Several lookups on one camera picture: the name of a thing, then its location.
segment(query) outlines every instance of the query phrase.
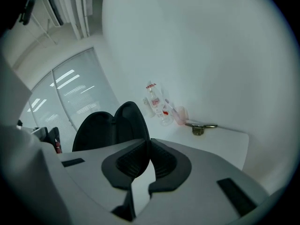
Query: black rubber pad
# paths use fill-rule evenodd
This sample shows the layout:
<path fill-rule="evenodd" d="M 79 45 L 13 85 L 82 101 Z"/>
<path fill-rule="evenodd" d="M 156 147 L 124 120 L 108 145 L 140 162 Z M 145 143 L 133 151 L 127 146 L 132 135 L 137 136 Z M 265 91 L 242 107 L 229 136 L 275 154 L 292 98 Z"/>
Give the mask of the black rubber pad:
<path fill-rule="evenodd" d="M 151 139 L 150 159 L 156 176 L 156 181 L 148 188 L 150 195 L 176 190 L 192 171 L 191 161 L 186 155 L 156 139 Z"/>
<path fill-rule="evenodd" d="M 217 184 L 241 216 L 256 208 L 251 199 L 230 178 L 219 180 Z"/>
<path fill-rule="evenodd" d="M 117 168 L 126 174 L 128 177 L 135 179 L 140 172 L 141 165 L 146 158 L 146 146 L 141 144 L 140 146 L 132 149 L 116 161 Z"/>
<path fill-rule="evenodd" d="M 79 163 L 83 163 L 84 160 L 82 158 L 76 158 L 68 161 L 61 162 L 64 167 L 70 167 Z"/>

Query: gray plastic panel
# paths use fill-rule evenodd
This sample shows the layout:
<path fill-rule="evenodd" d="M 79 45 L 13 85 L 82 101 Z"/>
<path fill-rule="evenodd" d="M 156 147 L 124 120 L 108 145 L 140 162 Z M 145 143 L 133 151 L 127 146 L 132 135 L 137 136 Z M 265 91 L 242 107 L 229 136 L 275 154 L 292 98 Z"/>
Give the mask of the gray plastic panel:
<path fill-rule="evenodd" d="M 2 174 L 28 209 L 44 223 L 127 223 L 74 183 L 51 144 L 16 128 L 0 126 L 0 133 L 6 135 L 0 144 Z"/>
<path fill-rule="evenodd" d="M 85 162 L 66 167 L 66 171 L 83 192 L 95 202 L 112 211 L 124 203 L 127 191 L 114 188 L 101 170 L 105 158 L 143 139 L 134 139 L 109 147 L 59 154 L 61 161 L 82 158 Z"/>
<path fill-rule="evenodd" d="M 253 179 L 221 157 L 157 140 L 185 154 L 192 163 L 192 172 L 175 191 L 153 193 L 135 223 L 219 225 L 232 222 L 240 216 L 217 184 L 218 180 L 225 178 L 231 178 L 256 205 L 268 197 Z"/>
<path fill-rule="evenodd" d="M 275 193 L 273 193 L 270 197 L 268 197 L 261 205 L 259 205 L 256 209 L 249 212 L 242 218 L 229 223 L 228 225 L 252 225 L 259 222 L 270 210 L 271 208 L 278 202 L 279 198 L 282 196 L 284 192 L 284 188 L 279 189 Z"/>

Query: desk surface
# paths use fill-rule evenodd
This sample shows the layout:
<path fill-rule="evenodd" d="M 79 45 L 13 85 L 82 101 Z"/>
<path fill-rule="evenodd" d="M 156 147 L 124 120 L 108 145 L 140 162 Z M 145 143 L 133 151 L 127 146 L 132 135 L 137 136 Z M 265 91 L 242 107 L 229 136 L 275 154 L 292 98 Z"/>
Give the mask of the desk surface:
<path fill-rule="evenodd" d="M 249 143 L 249 136 L 246 133 L 218 127 L 205 129 L 203 135 L 196 136 L 193 135 L 191 127 L 179 126 L 175 121 L 163 127 L 157 117 L 144 118 L 150 138 L 180 143 L 217 154 L 239 169 L 244 166 Z"/>

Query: glass window pane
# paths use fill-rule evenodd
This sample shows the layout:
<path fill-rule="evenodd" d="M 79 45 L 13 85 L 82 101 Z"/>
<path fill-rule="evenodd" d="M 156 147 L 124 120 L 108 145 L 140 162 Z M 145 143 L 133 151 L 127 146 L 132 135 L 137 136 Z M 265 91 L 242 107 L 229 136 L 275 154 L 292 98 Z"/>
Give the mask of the glass window pane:
<path fill-rule="evenodd" d="M 76 131 L 59 101 L 52 74 L 48 74 L 32 91 L 29 99 L 33 116 L 39 127 L 50 131 L 58 127 L 62 152 L 71 152 Z"/>
<path fill-rule="evenodd" d="M 93 49 L 65 61 L 53 74 L 60 99 L 77 129 L 91 113 L 105 111 L 114 115 L 118 109 L 119 102 Z"/>
<path fill-rule="evenodd" d="M 36 128 L 36 122 L 33 119 L 30 107 L 29 107 L 29 103 L 26 103 L 23 112 L 20 116 L 20 120 L 23 123 L 23 127 L 25 128 Z"/>

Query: black slot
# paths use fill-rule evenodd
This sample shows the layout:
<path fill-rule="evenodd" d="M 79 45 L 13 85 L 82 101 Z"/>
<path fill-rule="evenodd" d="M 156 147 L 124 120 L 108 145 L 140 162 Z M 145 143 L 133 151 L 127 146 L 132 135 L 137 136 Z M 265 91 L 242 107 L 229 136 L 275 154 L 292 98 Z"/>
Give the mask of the black slot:
<path fill-rule="evenodd" d="M 70 167 L 79 163 L 83 163 L 84 160 L 82 158 L 76 158 L 68 161 L 61 162 L 64 167 Z"/>
<path fill-rule="evenodd" d="M 150 195 L 176 190 L 192 171 L 191 161 L 186 155 L 156 139 L 151 139 L 150 159 L 156 177 L 156 181 L 149 185 Z"/>
<path fill-rule="evenodd" d="M 256 208 L 251 199 L 230 178 L 219 180 L 217 184 L 241 217 Z"/>
<path fill-rule="evenodd" d="M 114 188 L 130 190 L 132 181 L 146 170 L 148 164 L 147 144 L 140 139 L 104 159 L 101 169 Z"/>

